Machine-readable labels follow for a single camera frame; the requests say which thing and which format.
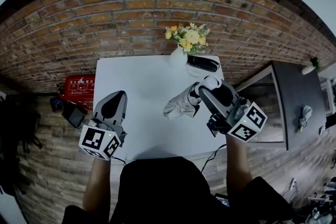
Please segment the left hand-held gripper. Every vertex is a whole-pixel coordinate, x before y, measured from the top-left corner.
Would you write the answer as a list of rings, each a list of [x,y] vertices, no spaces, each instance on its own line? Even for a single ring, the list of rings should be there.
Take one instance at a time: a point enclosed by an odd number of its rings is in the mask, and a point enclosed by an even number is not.
[[[88,124],[82,127],[79,141],[88,155],[108,161],[122,147],[127,135],[122,127],[127,101],[127,94],[117,91],[97,103]]]

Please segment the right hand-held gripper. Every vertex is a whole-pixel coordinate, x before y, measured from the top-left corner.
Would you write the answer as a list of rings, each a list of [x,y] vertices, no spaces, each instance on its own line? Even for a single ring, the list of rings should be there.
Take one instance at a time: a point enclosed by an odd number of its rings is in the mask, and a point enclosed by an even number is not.
[[[218,133],[249,142],[263,129],[267,116],[261,108],[238,95],[224,80],[204,80],[198,95],[211,113],[207,127],[213,136]]]

